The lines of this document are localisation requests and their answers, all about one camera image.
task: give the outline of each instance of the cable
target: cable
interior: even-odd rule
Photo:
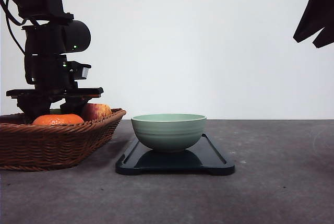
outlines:
[[[22,22],[18,22],[14,16],[10,13],[8,9],[8,5],[5,4],[4,0],[0,0],[0,5],[2,6],[2,9],[4,10],[5,14],[9,17],[9,19],[17,26],[23,26],[26,23],[26,19],[24,19]]]
[[[8,12],[9,12],[9,10],[8,10],[8,4],[9,4],[9,0],[6,0],[6,4],[5,4],[6,5],[6,10],[4,9],[4,11],[5,11],[5,14],[6,14],[6,23],[7,23],[8,31],[9,31],[10,36],[12,37],[12,39],[15,41],[15,43],[17,44],[17,46],[20,48],[21,52],[25,55],[26,54],[25,51],[23,50],[23,48],[21,47],[21,45],[19,44],[19,42],[16,40],[16,38],[15,38],[15,36],[14,36],[11,28],[10,28],[9,15],[8,15]]]

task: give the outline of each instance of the wicker basket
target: wicker basket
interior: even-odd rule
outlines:
[[[112,112],[76,125],[0,123],[0,169],[46,171],[78,165],[111,139],[126,114],[122,109]]]

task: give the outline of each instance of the black tray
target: black tray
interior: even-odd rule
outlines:
[[[212,138],[202,134],[192,147],[174,153],[156,152],[144,146],[136,138],[115,165],[119,174],[142,173],[209,173],[229,175],[234,173],[234,163],[213,144]]]

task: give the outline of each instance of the mandarin orange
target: mandarin orange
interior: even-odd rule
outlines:
[[[78,124],[84,120],[76,114],[47,114],[37,117],[33,125]]]

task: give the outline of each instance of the dark gray surface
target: dark gray surface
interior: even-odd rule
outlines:
[[[236,173],[125,176],[114,165],[134,138],[79,166],[1,171],[2,224],[334,223],[334,121],[208,121]]]

